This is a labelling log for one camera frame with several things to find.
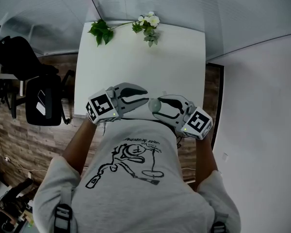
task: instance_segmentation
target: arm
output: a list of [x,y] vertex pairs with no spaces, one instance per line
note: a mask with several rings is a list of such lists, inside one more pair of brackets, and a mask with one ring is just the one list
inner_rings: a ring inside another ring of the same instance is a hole
[[95,124],[86,118],[63,152],[63,157],[79,174],[82,174],[96,127]]
[[39,232],[53,232],[54,212],[61,200],[61,190],[73,192],[79,185],[95,130],[96,125],[85,119],[63,155],[52,159],[33,200],[33,218]]
[[212,153],[210,139],[207,135],[202,141],[196,140],[195,191],[200,183],[215,170],[218,170],[218,167]]
[[214,209],[215,221],[225,223],[229,233],[239,233],[241,231],[239,212],[224,188],[208,136],[202,141],[196,140],[195,179],[195,190]]
[[0,208],[0,212],[6,214],[9,218],[10,218],[10,224],[15,225],[17,223],[17,219],[15,217],[13,217],[11,214],[7,213],[5,210]]

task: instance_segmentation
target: person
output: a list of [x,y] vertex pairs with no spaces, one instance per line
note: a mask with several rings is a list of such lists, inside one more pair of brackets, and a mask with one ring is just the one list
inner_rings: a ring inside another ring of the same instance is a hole
[[17,198],[18,194],[32,183],[32,173],[28,172],[28,177],[24,182],[11,188],[0,199],[0,228],[3,230],[12,231],[14,229],[18,217],[26,209],[28,202],[34,198],[37,188]]
[[208,233],[218,219],[227,232],[240,232],[238,210],[224,188],[208,137],[196,140],[193,191],[182,178],[174,132],[147,120],[110,123],[81,178],[95,131],[96,125],[85,119],[62,156],[52,159],[33,201],[41,233],[54,231],[55,208],[65,187],[73,191],[71,209],[80,233]]

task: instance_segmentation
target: white table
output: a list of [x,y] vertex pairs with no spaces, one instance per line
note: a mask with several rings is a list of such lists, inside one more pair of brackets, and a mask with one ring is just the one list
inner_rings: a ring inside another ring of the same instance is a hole
[[[87,99],[97,91],[122,82],[148,91],[144,97],[182,95],[202,107],[205,86],[205,34],[160,24],[158,45],[149,47],[142,32],[131,25],[118,27],[107,45],[97,47],[85,23],[81,37],[74,97],[74,113],[85,115]],[[137,99],[135,96],[127,101]],[[155,119],[145,104],[127,118]]]

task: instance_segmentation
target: floor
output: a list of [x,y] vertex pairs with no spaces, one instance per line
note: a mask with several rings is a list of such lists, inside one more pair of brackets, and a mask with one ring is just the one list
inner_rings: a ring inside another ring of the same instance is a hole
[[[76,70],[77,54],[44,56],[39,59],[44,64],[58,68],[62,78],[69,69]],[[7,185],[15,186],[25,179],[27,171],[22,169],[22,166],[27,170],[39,170],[32,171],[34,185],[29,189],[38,186],[46,174],[44,170],[47,170],[51,159],[65,150],[70,139],[82,124],[83,119],[74,115],[73,111],[74,81],[74,78],[68,80],[68,99],[63,101],[66,117],[72,118],[69,125],[63,123],[56,127],[30,125],[26,121],[24,105],[17,107],[17,118],[12,119],[6,104],[1,104],[0,172]],[[208,65],[205,78],[204,110],[212,116],[214,123],[218,106],[219,82],[220,69]],[[94,157],[102,136],[103,126],[100,126],[92,141],[85,165],[88,165]],[[195,141],[193,138],[184,138],[180,144],[178,156],[183,168],[183,179],[185,181],[193,180],[194,170],[191,169],[195,166]],[[12,159],[11,163],[4,160],[6,155]]]

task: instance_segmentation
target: artificial flower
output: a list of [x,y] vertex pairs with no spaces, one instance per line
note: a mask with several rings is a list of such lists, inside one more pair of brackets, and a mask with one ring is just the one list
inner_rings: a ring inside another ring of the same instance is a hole
[[143,25],[144,22],[145,22],[145,19],[144,19],[143,16],[139,16],[139,17],[138,17],[138,21],[140,21],[140,25]]
[[149,20],[147,20],[147,21],[150,23],[151,26],[153,26],[153,27],[157,27],[157,25],[158,25],[159,22],[160,22],[160,19],[159,19],[159,17],[157,17],[157,16],[151,16],[151,17],[149,18]]

